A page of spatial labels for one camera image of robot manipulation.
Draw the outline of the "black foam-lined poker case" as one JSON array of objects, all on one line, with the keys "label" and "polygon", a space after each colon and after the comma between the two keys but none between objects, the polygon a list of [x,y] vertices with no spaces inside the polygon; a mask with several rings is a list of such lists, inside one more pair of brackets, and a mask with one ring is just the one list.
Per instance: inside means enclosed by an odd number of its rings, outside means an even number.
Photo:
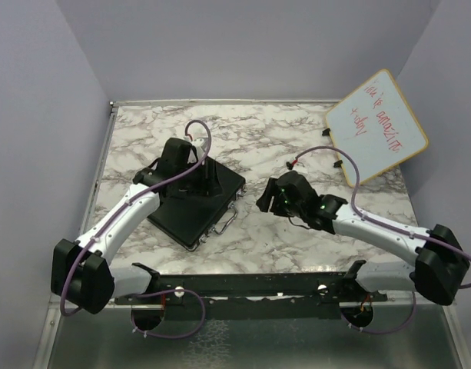
[{"label": "black foam-lined poker case", "polygon": [[234,209],[246,181],[244,177],[207,158],[205,166],[191,173],[187,188],[161,201],[148,220],[188,251],[195,251],[222,216]]}]

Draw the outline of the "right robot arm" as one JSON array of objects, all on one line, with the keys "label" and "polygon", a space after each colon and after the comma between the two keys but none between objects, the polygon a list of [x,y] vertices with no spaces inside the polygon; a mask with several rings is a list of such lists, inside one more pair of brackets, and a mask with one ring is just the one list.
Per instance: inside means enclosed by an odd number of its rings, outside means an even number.
[{"label": "right robot arm", "polygon": [[270,178],[256,205],[262,212],[299,218],[313,230],[357,239],[399,258],[398,262],[366,262],[345,278],[342,291],[352,301],[369,292],[415,291],[448,306],[469,268],[467,256],[448,227],[438,224],[429,230],[367,215],[343,198],[318,194],[295,171]]}]

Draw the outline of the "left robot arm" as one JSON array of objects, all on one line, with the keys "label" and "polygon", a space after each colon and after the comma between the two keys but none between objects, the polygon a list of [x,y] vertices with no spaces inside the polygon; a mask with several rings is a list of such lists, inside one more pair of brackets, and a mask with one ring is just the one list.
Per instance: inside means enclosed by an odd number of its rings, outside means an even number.
[{"label": "left robot arm", "polygon": [[133,294],[151,303],[159,292],[151,272],[133,266],[111,271],[123,243],[149,215],[178,194],[214,195],[216,163],[209,158],[212,139],[170,138],[161,156],[138,171],[120,201],[76,240],[61,239],[54,247],[51,292],[60,297],[60,311],[97,314],[114,297]]}]

